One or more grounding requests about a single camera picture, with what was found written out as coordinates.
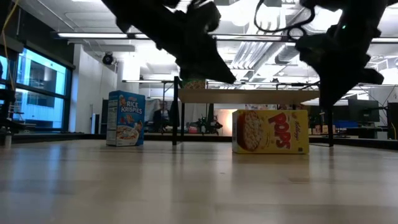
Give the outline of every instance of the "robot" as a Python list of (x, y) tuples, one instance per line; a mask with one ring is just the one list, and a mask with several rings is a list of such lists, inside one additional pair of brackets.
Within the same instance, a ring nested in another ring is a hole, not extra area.
[[(187, 13), (172, 12), (180, 0), (102, 0), (117, 18), (123, 32), (131, 26), (152, 39), (158, 49), (164, 49), (176, 57), (180, 66), (180, 78), (207, 78), (234, 83), (230, 72), (217, 52), (216, 40), (208, 35), (220, 22), (220, 13), (208, 0), (193, 0)], [(265, 0), (259, 0), (257, 11)], [(382, 84), (384, 77), (373, 69), (365, 68), (370, 60), (366, 53), (371, 41), (380, 37), (377, 29), (386, 7), (398, 0), (300, 0), (300, 4), (312, 12), (310, 18), (289, 27), (264, 32), (284, 31), (296, 42), (301, 61), (306, 62), (319, 74), (320, 106), (330, 109), (345, 93), (359, 83)], [(303, 25), (315, 18), (315, 6), (343, 14), (337, 25), (325, 34), (307, 35)], [(290, 31), (300, 29), (303, 36), (298, 40)]]

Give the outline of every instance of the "rice krispies cereal box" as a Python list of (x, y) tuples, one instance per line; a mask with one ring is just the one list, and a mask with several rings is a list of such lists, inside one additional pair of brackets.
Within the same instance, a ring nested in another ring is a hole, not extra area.
[(237, 110), (233, 113), (233, 152), (308, 154), (305, 110)]
[(140, 146), (144, 143), (145, 96), (125, 91), (109, 93), (106, 144)]

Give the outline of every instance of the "window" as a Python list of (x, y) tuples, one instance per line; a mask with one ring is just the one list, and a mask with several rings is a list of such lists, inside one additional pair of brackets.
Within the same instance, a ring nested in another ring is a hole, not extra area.
[(17, 83), (56, 94), (65, 94), (67, 69), (25, 49), (19, 55)]
[[(4, 89), (6, 89), (6, 86), (3, 84), (0, 84), (0, 89), (4, 90)], [(0, 105), (3, 105), (3, 104), (4, 104), (4, 100), (0, 100)]]
[(66, 67), (24, 49), (16, 75), (16, 111), (22, 114), (14, 114), (14, 120), (36, 128), (64, 128), (70, 75)]
[(5, 57), (0, 56), (0, 76), (1, 79), (7, 79), (8, 61)]
[(62, 128), (63, 106), (64, 99), (17, 88), (17, 111), (24, 114), (14, 114), (14, 120), (36, 128)]

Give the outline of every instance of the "glass window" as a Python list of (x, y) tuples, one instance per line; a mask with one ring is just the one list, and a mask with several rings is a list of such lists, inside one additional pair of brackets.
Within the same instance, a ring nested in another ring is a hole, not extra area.
[(1, 79), (7, 79), (8, 61), (5, 57), (0, 56), (0, 75)]
[(17, 88), (16, 110), (23, 114), (14, 114), (14, 119), (36, 128), (62, 128), (63, 106), (61, 98)]
[[(66, 67), (30, 50), (24, 49), (19, 55), (17, 82), (20, 84), (64, 95), (66, 73)], [(31, 98), (28, 101), (34, 103), (34, 97)]]
[[(5, 90), (6, 86), (3, 84), (0, 84), (0, 89)], [(4, 100), (0, 100), (0, 105), (3, 105), (3, 104), (4, 104)]]

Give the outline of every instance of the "blue cereal box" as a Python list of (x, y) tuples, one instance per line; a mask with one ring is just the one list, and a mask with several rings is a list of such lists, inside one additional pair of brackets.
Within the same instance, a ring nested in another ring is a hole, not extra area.
[(140, 146), (144, 143), (145, 96), (125, 91), (109, 93), (109, 146)]

